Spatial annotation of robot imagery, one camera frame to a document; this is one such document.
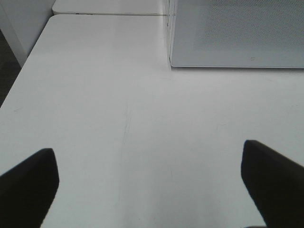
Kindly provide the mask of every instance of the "floor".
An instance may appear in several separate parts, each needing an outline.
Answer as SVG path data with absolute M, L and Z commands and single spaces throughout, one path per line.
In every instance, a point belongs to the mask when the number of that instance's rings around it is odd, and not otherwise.
M 20 70 L 19 63 L 0 31 L 0 107 Z

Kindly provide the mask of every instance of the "white table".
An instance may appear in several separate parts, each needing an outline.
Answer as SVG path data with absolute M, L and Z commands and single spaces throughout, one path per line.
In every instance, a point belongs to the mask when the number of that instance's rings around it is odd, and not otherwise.
M 164 15 L 168 0 L 56 0 L 54 14 Z
M 304 72 L 173 69 L 164 17 L 57 15 L 0 109 L 0 173 L 52 147 L 43 228 L 263 225 L 245 139 L 304 164 Z

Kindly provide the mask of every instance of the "table surface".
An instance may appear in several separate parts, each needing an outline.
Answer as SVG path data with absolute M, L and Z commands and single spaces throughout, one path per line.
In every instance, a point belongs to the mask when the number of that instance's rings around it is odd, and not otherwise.
M 54 14 L 164 15 L 168 0 L 56 0 Z
M 304 71 L 171 69 L 165 17 L 52 17 L 0 109 L 0 173 L 53 148 L 43 228 L 263 225 L 256 139 L 304 164 Z

